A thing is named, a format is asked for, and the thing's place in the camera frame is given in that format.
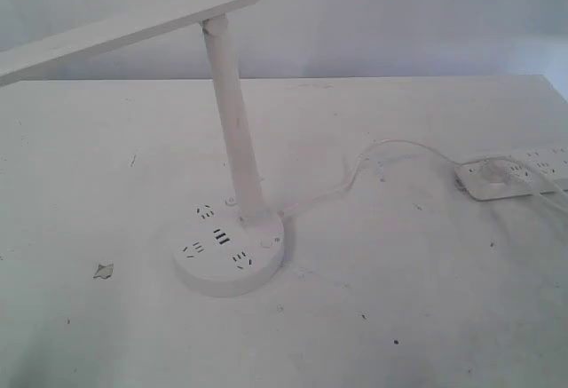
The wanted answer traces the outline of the white desk lamp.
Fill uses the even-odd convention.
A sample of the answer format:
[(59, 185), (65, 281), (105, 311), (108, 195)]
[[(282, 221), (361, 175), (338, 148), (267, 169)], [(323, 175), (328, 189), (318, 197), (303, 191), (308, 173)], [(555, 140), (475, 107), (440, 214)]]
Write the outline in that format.
[(168, 245), (179, 277), (189, 289), (209, 297), (236, 297), (258, 289), (277, 272), (285, 249), (282, 218), (263, 197), (228, 33), (228, 13), (258, 1), (166, 0), (1, 54), (1, 84), (8, 85), (58, 63), (201, 26), (236, 203), (220, 211), (206, 202), (197, 204)]

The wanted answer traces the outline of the white power strip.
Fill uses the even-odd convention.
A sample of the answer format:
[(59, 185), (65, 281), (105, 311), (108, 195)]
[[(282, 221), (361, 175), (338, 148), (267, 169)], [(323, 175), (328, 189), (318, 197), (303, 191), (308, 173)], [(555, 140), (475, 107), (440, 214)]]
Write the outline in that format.
[(567, 189), (567, 146), (479, 155), (455, 165), (454, 173), (466, 192), (481, 202), (528, 196), (532, 189), (553, 194), (551, 183)]

